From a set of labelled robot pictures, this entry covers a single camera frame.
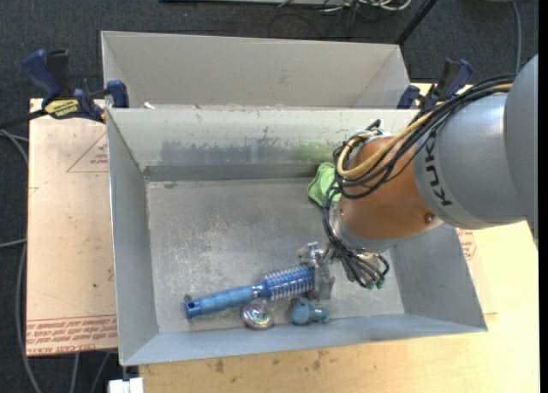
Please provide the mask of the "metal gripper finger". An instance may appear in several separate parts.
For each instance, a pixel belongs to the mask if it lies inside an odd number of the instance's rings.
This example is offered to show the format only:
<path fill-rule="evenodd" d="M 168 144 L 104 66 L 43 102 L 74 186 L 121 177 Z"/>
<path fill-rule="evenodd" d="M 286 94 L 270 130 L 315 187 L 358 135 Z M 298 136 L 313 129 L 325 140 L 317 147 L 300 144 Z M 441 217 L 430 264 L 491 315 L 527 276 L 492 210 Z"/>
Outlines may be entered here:
<path fill-rule="evenodd" d="M 317 266 L 314 270 L 314 299 L 329 300 L 334 283 L 335 278 L 331 275 L 329 267 Z"/>
<path fill-rule="evenodd" d="M 326 249 L 318 242 L 309 242 L 298 250 L 299 264 L 308 267 L 325 266 Z"/>

